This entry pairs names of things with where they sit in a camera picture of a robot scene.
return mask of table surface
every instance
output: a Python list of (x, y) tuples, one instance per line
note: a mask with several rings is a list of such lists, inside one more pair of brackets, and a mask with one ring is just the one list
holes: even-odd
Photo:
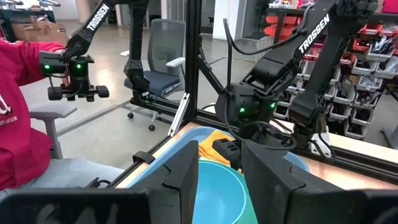
[[(294, 124), (281, 121), (285, 126), (292, 129)], [(162, 147), (160, 147), (153, 156), (158, 158), (162, 155), (174, 142), (192, 128), (199, 127), (199, 124), (188, 123), (179, 131), (174, 137), (169, 139)], [(369, 156), (377, 157), (387, 161), (398, 163), (398, 151), (375, 144), (350, 139), (336, 134), (330, 134), (330, 143), (332, 146), (347, 149), (349, 151), (367, 154)], [(306, 157), (302, 157), (308, 164), (310, 172), (326, 181), (329, 181), (336, 186), (346, 190), (353, 189), (398, 189), (398, 185), (383, 182), (381, 180), (373, 179), (371, 177), (357, 174), (348, 170), (344, 170), (335, 166), (324, 164), (322, 162), (314, 161)], [(148, 164), (141, 164), (129, 176), (127, 176), (116, 188), (125, 188), (129, 185), (142, 171), (148, 167)]]

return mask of black bracket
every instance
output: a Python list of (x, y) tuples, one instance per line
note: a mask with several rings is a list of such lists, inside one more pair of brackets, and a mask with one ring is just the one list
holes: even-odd
[(156, 158), (148, 152), (139, 151), (132, 156), (133, 162), (145, 162), (151, 164)]

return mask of black cable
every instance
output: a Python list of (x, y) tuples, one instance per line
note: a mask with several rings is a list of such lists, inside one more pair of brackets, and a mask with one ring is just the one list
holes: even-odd
[(296, 31), (297, 31), (297, 32), (293, 33), (292, 35), (290, 35), (289, 38), (287, 38), (287, 39), (285, 39), (285, 40), (283, 40), (283, 41), (280, 41), (280, 42), (278, 42), (278, 43), (276, 43), (276, 44), (273, 44), (273, 45), (271, 45), (271, 46), (269, 46), (269, 47), (266, 47), (266, 48), (264, 48), (264, 49), (257, 50), (257, 51), (255, 51), (255, 52), (244, 52), (244, 51), (242, 51), (241, 49), (239, 49), (239, 48), (235, 45), (235, 42), (233, 41), (232, 36), (231, 36), (231, 33), (230, 33), (230, 31), (229, 31), (228, 22), (227, 22), (226, 19), (224, 19), (224, 20), (223, 20), (223, 22), (224, 22), (224, 30), (225, 30), (225, 35), (226, 35), (226, 39), (227, 39), (228, 45), (232, 45), (232, 46), (234, 47), (234, 49), (235, 49), (237, 52), (239, 52), (239, 53), (241, 53), (241, 54), (244, 54), (244, 55), (255, 55), (255, 54), (259, 54), (259, 53), (265, 52), (265, 51), (267, 51), (267, 50), (270, 50), (270, 49), (279, 47), (279, 46), (283, 45), (284, 43), (289, 42), (289, 41), (291, 41), (292, 39), (296, 38), (296, 36), (298, 36), (298, 35), (300, 34), (300, 31), (301, 31), (302, 28), (305, 26), (305, 22), (307, 21), (307, 14), (308, 14), (308, 11), (310, 10), (310, 8), (311, 8), (311, 7), (306, 8), (306, 10), (305, 10), (305, 12), (304, 12), (303, 20), (302, 20), (301, 23), (298, 25), (298, 28), (296, 28)]
[[(226, 111), (227, 111), (227, 108), (228, 108), (228, 100), (225, 101), (225, 106), (224, 106), (224, 119), (225, 119), (226, 128), (227, 128), (228, 132), (231, 133), (232, 137), (235, 138), (235, 140), (237, 140), (237, 141), (243, 141), (244, 139), (241, 138), (241, 137), (239, 137), (239, 136), (231, 129), (231, 126), (229, 125), (228, 117), (227, 117), (227, 112), (226, 112)], [(251, 122), (251, 123), (249, 123), (249, 124), (245, 124), (245, 126), (250, 125), (250, 124), (256, 124), (256, 123), (264, 124), (264, 125), (268, 126), (269, 128), (272, 128), (272, 129), (274, 129), (275, 131), (280, 132), (281, 134), (290, 137), (290, 138), (293, 140), (292, 145), (291, 145), (291, 146), (288, 146), (288, 147), (274, 147), (274, 146), (265, 145), (265, 147), (268, 147), (270, 150), (285, 150), (285, 151), (289, 151), (289, 150), (293, 150), (293, 149), (297, 146), (297, 140), (296, 140), (293, 136), (289, 136), (289, 135), (287, 135), (286, 133), (283, 133), (283, 132), (282, 132), (281, 130), (279, 130), (277, 127), (275, 127), (275, 126), (273, 126), (273, 125), (271, 125), (271, 124), (269, 124), (269, 123), (267, 123), (267, 122), (265, 122), (265, 121), (255, 121), (255, 122)]]
[(226, 66), (226, 91), (231, 90), (231, 66), (232, 66), (232, 46), (229, 44), (230, 42), (233, 42), (231, 34), (228, 39), (228, 61), (227, 61), (227, 66)]
[(201, 108), (201, 110), (207, 109), (209, 107), (216, 106), (215, 104), (209, 104)]

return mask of red sweatshirt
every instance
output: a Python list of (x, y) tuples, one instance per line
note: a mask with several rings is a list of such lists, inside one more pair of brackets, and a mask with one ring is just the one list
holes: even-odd
[(56, 42), (9, 43), (0, 40), (0, 190), (40, 176), (50, 162), (50, 138), (30, 127), (29, 110), (19, 87), (44, 78), (39, 51), (56, 51)]

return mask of yellow towel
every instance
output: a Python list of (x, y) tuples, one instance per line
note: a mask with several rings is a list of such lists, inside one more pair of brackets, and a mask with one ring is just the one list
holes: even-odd
[(224, 139), (224, 138), (230, 141), (234, 140), (234, 138), (223, 133), (220, 130), (213, 131), (213, 133), (211, 133), (205, 140), (203, 140), (199, 144), (199, 156), (230, 166), (229, 161), (224, 159), (224, 157), (220, 155), (217, 151), (215, 151), (212, 147), (213, 142), (215, 140)]

